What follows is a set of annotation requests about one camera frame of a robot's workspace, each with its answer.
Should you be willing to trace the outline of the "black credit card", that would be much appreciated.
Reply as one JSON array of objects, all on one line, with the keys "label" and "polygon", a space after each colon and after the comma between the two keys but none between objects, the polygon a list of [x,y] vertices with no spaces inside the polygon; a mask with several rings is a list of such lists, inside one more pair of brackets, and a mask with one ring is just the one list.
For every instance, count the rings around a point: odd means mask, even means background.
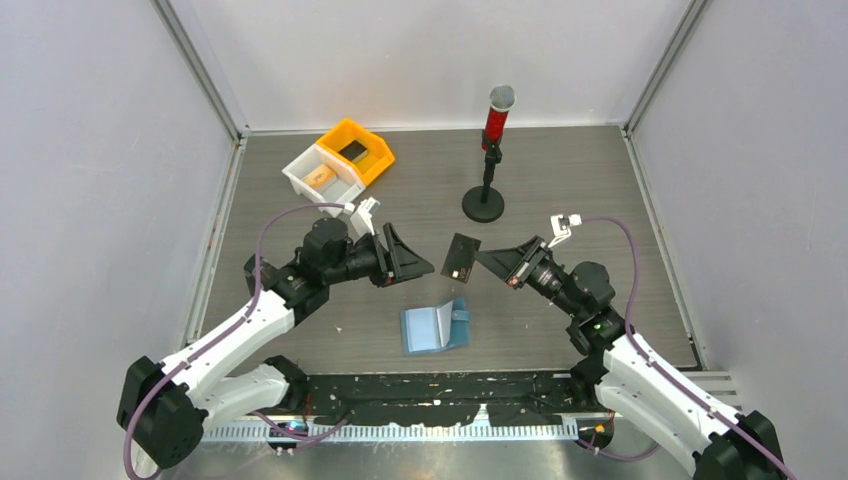
[{"label": "black credit card", "polygon": [[475,253],[482,241],[455,233],[449,245],[440,274],[460,283],[467,283],[475,265]]}]

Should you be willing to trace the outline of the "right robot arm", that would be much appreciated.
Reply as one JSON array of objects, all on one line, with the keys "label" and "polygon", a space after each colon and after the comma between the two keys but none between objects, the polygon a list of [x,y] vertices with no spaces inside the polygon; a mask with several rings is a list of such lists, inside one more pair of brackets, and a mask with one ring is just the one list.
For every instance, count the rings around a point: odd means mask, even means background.
[{"label": "right robot arm", "polygon": [[569,319],[584,358],[569,371],[571,397],[584,410],[624,416],[694,479],[787,479],[773,423],[741,414],[656,353],[611,305],[607,269],[559,265],[540,237],[513,248],[478,251],[475,260],[513,289],[529,287]]}]

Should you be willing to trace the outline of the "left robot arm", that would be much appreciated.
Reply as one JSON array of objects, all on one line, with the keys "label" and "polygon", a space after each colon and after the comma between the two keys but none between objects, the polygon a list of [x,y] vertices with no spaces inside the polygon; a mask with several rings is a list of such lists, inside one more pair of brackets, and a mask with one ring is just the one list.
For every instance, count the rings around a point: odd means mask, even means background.
[{"label": "left robot arm", "polygon": [[139,447],[159,471],[175,467],[203,435],[254,410],[298,412],[307,398],[306,375],[283,356],[247,374],[231,371],[271,340],[322,307],[331,286],[362,278],[385,288],[433,273],[390,223],[356,239],[337,218],[315,221],[293,259],[280,268],[254,254],[246,264],[251,299],[215,329],[160,361],[142,356],[127,369],[117,412],[125,431],[124,466],[135,479]]}]

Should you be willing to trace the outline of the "blue leather card holder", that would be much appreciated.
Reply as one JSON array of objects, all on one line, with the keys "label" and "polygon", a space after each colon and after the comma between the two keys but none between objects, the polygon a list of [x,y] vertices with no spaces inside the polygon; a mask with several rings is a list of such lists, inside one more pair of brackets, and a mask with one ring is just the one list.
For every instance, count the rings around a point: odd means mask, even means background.
[{"label": "blue leather card holder", "polygon": [[400,312],[400,333],[405,355],[439,353],[471,342],[472,315],[464,298],[443,305]]}]

